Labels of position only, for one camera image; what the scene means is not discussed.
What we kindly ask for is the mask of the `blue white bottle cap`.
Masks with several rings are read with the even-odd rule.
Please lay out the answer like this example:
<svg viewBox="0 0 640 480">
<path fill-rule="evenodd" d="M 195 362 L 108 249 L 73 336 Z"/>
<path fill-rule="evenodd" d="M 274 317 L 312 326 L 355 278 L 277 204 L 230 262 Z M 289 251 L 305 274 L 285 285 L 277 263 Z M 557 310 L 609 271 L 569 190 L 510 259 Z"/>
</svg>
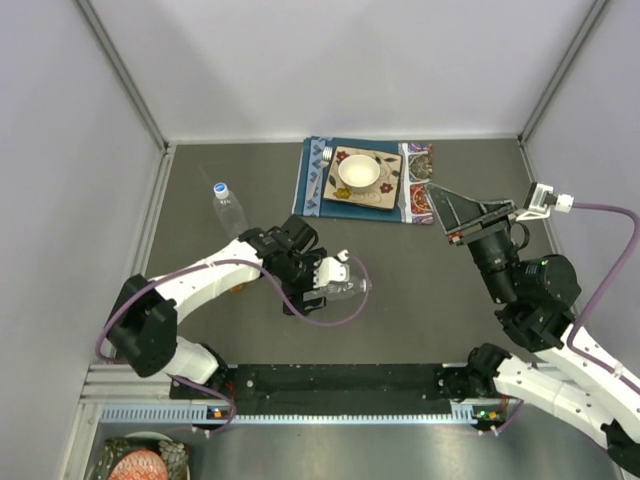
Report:
<svg viewBox="0 0 640 480">
<path fill-rule="evenodd" d="M 229 189 L 224 182 L 216 183 L 213 187 L 213 192 L 218 199 L 225 199 L 229 195 Z"/>
</svg>

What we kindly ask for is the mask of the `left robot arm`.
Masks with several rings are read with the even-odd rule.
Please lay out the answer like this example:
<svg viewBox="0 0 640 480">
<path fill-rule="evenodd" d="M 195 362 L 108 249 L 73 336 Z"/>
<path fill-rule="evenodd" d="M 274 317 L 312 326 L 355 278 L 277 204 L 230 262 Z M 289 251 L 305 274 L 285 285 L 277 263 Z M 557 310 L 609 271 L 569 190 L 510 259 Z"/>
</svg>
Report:
<svg viewBox="0 0 640 480">
<path fill-rule="evenodd" d="M 317 232 L 297 216 L 269 230 L 252 228 L 217 253 L 180 271 L 148 280 L 130 277 L 105 326 L 109 341 L 141 378 L 165 373 L 205 396 L 226 387 L 227 364 L 211 348 L 177 333 L 179 324 L 204 304 L 261 277 L 282 289 L 289 313 L 323 307 L 313 290 L 344 277 L 344 266 L 317 247 Z"/>
</svg>

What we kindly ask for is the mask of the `clear plastic bottle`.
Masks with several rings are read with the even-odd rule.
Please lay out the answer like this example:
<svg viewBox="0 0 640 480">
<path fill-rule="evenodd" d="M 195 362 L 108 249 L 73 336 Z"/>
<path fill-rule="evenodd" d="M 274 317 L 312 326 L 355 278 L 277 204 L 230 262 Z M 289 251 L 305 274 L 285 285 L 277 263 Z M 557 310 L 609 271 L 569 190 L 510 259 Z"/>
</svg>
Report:
<svg viewBox="0 0 640 480">
<path fill-rule="evenodd" d="M 355 295 L 367 293 L 367 281 L 365 278 L 352 276 L 344 282 L 330 282 L 325 286 L 305 292 L 303 300 L 305 302 L 319 299 L 326 301 L 345 300 Z"/>
<path fill-rule="evenodd" d="M 245 212 L 230 189 L 229 195 L 225 199 L 218 199 L 213 192 L 213 206 L 225 233 L 230 239 L 239 237 L 249 228 Z"/>
</svg>

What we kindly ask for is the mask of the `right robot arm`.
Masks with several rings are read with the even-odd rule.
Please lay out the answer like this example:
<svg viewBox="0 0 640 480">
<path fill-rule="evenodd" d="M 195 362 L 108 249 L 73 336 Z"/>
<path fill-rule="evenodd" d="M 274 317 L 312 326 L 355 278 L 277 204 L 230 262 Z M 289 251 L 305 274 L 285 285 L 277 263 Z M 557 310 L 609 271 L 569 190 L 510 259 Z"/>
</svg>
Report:
<svg viewBox="0 0 640 480">
<path fill-rule="evenodd" d="M 434 183 L 426 195 L 449 243 L 469 249 L 506 335 L 568 378 L 553 378 L 485 343 L 471 351 L 465 367 L 441 377 L 442 395 L 456 401 L 506 396 L 530 404 L 576 428 L 621 469 L 638 475 L 638 377 L 585 329 L 587 310 L 573 315 L 581 288 L 570 260 L 560 254 L 523 260 L 523 247 L 511 237 L 515 225 L 554 211 L 569 213 L 580 203 L 541 183 L 532 183 L 523 207 L 508 199 L 472 199 Z"/>
</svg>

